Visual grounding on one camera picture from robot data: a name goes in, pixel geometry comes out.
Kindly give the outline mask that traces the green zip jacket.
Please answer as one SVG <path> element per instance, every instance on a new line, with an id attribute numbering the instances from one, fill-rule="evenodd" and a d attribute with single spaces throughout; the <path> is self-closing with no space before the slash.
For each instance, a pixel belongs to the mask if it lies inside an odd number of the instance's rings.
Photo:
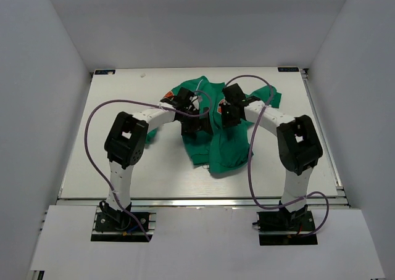
<path id="1" fill-rule="evenodd" d="M 247 131 L 251 122 L 242 120 L 237 126 L 231 128 L 222 127 L 220 104 L 225 101 L 222 89 L 225 83 L 212 83 L 207 77 L 201 76 L 192 80 L 184 81 L 166 93 L 165 97 L 177 95 L 180 88 L 190 91 L 201 90 L 201 94 L 195 106 L 200 112 L 209 106 L 208 99 L 212 99 L 215 105 L 209 113 L 212 134 L 198 131 L 195 136 L 183 136 L 185 150 L 195 166 L 208 166 L 211 175 L 221 175 L 239 169 L 247 164 L 250 143 Z"/>

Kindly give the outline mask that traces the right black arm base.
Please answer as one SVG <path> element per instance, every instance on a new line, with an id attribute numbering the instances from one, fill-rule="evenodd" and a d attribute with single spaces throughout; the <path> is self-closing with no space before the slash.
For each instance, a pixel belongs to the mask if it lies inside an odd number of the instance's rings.
<path id="1" fill-rule="evenodd" d="M 315 221 L 311 211 L 289 220 L 283 209 L 257 212 L 257 221 L 252 227 L 258 230 L 260 246 L 303 246 L 317 245 Z"/>

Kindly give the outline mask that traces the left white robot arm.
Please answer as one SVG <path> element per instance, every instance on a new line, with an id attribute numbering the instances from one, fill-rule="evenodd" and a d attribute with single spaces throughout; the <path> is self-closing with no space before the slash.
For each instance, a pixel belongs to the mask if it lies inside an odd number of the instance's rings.
<path id="1" fill-rule="evenodd" d="M 165 109 L 150 108 L 129 114 L 120 112 L 110 129 L 104 144 L 110 166 L 110 182 L 106 203 L 115 209 L 109 216 L 109 223 L 118 230 L 130 224 L 130 214 L 122 208 L 130 206 L 131 175 L 134 166 L 143 156 L 146 136 L 154 129 L 173 121 L 181 123 L 181 134 L 196 139 L 198 132 L 213 134 L 209 115 L 198 117 L 194 107 L 176 113 L 168 106 Z"/>

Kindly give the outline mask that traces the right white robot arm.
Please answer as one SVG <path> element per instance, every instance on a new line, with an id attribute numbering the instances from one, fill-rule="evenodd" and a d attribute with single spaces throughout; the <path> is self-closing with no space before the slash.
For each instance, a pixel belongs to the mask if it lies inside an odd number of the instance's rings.
<path id="1" fill-rule="evenodd" d="M 323 155 L 322 145 L 312 119 L 307 115 L 292 117 L 278 111 L 271 105 L 275 91 L 269 86 L 266 101 L 256 96 L 247 97 L 238 84 L 223 88 L 225 103 L 221 105 L 222 124 L 229 128 L 241 120 L 254 124 L 247 157 L 247 178 L 252 198 L 252 151 L 259 128 L 276 137 L 278 156 L 285 168 L 285 185 L 279 205 L 271 209 L 282 209 L 278 215 L 279 224 L 292 230 L 301 222 L 299 212 L 306 210 L 307 188 L 310 176 Z"/>

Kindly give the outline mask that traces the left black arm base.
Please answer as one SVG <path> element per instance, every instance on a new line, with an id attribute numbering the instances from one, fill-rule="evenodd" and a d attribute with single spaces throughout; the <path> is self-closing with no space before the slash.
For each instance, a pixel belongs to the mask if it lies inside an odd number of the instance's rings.
<path id="1" fill-rule="evenodd" d="M 91 242 L 143 242 L 148 243 L 155 228 L 155 213 L 115 210 L 102 200 L 94 217 Z"/>

